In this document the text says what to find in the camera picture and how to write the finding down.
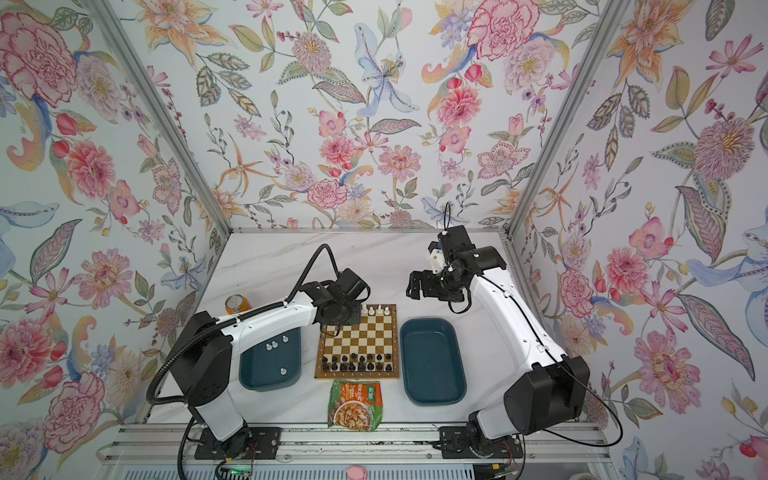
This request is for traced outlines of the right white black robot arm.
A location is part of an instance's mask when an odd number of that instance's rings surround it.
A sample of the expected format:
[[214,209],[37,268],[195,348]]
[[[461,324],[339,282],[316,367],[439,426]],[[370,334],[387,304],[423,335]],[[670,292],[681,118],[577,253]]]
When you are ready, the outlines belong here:
[[406,288],[413,300],[434,298],[447,305],[479,304],[511,353],[512,385],[493,404],[473,412],[466,424],[474,453],[488,456],[513,440],[578,418],[587,398],[590,370],[565,352],[525,303],[501,254],[478,247],[463,226],[442,230],[428,248],[430,267],[413,271]]

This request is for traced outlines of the black chess piece rows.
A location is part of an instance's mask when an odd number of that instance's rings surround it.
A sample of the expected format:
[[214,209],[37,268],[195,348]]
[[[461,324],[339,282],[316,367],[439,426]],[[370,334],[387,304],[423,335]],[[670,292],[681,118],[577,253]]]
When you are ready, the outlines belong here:
[[321,372],[387,372],[395,371],[392,354],[326,355],[320,360]]

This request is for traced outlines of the right teal plastic bin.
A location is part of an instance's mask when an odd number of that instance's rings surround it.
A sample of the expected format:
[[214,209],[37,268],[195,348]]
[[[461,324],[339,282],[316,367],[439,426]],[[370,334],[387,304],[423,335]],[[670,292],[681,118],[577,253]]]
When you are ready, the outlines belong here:
[[467,392],[454,327],[440,318],[414,318],[400,329],[404,390],[421,407],[459,403]]

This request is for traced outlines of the teal plastic bin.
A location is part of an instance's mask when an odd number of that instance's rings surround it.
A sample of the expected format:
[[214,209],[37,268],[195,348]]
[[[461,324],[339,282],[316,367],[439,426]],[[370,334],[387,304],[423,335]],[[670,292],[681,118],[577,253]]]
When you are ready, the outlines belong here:
[[459,403],[467,392],[454,327],[440,318],[414,318],[400,329],[404,390],[421,407]]
[[239,380],[248,390],[268,392],[294,385],[301,369],[301,330],[294,328],[246,350],[240,357]]

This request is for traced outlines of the pink round object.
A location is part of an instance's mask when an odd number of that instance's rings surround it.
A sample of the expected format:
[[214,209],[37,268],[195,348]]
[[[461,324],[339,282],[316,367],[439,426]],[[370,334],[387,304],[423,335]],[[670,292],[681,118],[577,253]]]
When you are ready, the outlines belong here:
[[360,465],[352,465],[346,470],[348,480],[368,480],[368,471]]

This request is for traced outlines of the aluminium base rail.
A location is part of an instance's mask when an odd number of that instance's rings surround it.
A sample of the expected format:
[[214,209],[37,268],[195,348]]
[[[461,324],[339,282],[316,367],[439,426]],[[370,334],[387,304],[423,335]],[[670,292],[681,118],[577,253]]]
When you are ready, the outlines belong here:
[[[459,423],[383,423],[373,432],[329,428],[319,423],[253,424],[242,460],[277,465],[372,463],[607,463],[610,454],[597,428],[566,423],[553,432],[495,440],[474,448]],[[182,424],[119,428],[96,453],[103,464],[212,464],[225,457],[209,429]]]

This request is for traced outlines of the white chess piece row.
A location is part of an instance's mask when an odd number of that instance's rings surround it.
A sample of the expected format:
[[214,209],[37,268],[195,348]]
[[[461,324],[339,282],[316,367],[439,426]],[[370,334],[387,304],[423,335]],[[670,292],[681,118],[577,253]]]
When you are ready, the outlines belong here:
[[393,306],[386,305],[363,305],[362,314],[366,317],[387,317],[393,312]]

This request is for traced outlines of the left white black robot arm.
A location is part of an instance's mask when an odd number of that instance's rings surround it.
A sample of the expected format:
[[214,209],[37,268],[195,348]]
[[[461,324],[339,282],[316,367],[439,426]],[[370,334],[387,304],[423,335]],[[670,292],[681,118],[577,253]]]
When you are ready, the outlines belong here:
[[203,445],[222,457],[220,465],[241,458],[257,446],[231,393],[242,354],[296,328],[358,324],[370,293],[353,270],[338,268],[331,247],[322,244],[285,299],[223,317],[194,314],[150,381],[146,402],[184,404],[191,414],[186,430],[206,428],[211,438]]

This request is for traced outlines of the instant noodle snack packet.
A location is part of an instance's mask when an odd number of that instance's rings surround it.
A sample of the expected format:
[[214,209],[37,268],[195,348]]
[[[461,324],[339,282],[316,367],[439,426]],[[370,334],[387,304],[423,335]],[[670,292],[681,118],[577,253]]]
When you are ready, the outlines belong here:
[[378,381],[332,383],[328,403],[328,426],[350,431],[373,432],[383,418],[383,396]]

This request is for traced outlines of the orange soda can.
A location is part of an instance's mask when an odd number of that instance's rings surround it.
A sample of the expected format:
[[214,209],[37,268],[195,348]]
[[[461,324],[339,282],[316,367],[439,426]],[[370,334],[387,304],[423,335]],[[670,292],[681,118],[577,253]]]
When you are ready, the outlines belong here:
[[225,309],[228,314],[237,314],[250,310],[251,305],[243,295],[233,294],[225,300]]

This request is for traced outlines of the wooden chess board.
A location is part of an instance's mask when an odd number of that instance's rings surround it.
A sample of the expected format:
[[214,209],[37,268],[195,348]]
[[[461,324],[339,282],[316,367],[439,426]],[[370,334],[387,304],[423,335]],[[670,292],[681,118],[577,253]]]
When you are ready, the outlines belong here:
[[[397,307],[387,317],[366,317],[361,315],[361,322],[355,326],[323,326],[316,356],[315,379],[399,379],[399,326]],[[392,354],[395,371],[387,372],[321,372],[320,360],[326,355],[348,354]]]

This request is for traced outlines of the left teal plastic bin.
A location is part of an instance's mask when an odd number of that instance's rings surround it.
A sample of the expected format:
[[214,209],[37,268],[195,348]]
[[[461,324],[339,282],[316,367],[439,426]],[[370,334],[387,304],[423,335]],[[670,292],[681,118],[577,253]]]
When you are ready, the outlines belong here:
[[294,328],[246,350],[240,357],[239,380],[248,390],[268,392],[294,385],[301,369],[301,330]]

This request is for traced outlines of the white pawns in bin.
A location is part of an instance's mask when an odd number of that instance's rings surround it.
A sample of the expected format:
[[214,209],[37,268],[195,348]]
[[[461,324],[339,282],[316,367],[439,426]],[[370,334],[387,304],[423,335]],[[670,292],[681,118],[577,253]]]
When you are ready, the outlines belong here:
[[290,338],[287,335],[282,335],[279,339],[268,344],[265,349],[267,369],[280,376],[286,376],[293,360]]

